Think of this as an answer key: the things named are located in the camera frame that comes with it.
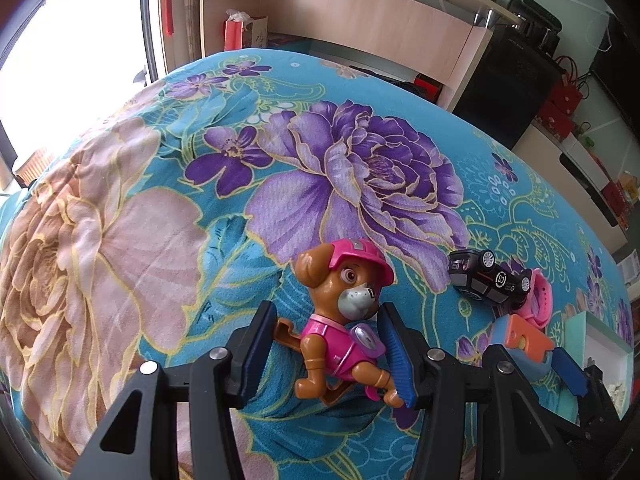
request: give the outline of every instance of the pink collar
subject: pink collar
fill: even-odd
[[[318,314],[312,314],[311,316],[309,316],[309,319],[313,319],[318,323],[323,323],[325,325],[328,325],[332,328],[335,328],[336,330],[339,330],[340,332],[347,333],[347,329],[345,327],[343,327],[337,321],[334,321],[333,319],[329,319],[328,317],[318,316]]]

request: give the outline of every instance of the bed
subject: bed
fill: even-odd
[[[396,274],[382,299],[466,363],[479,364],[495,318],[449,285],[456,248],[543,269],[557,345],[564,322],[587,310],[632,341],[612,258],[531,168],[452,114],[303,54],[220,53],[153,83],[10,199],[0,226],[0,383],[63,473],[145,360],[192,362],[261,300],[301,330],[312,308],[290,263],[323,241],[372,239]],[[233,412],[248,479],[408,476],[422,415],[359,386],[332,407],[299,400],[302,374],[300,355],[275,344],[258,394]],[[555,374],[535,389],[558,406]],[[466,420],[470,480],[470,409]]]

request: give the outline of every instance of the black toy car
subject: black toy car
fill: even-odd
[[[511,274],[495,261],[491,250],[464,249],[449,254],[451,285],[474,300],[500,305],[511,300],[512,309],[520,308],[531,289],[530,269]]]

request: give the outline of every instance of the red hanging ornament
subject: red hanging ornament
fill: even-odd
[[[164,31],[168,36],[174,34],[174,11],[171,0],[164,0]]]

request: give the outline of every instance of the open box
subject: open box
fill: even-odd
[[[631,346],[591,312],[581,312],[564,324],[564,349],[581,368],[595,364],[602,370],[605,387],[624,384],[622,418],[629,407],[633,388],[634,352]],[[560,392],[558,415],[571,422],[576,422],[578,415],[578,401],[564,385]]]

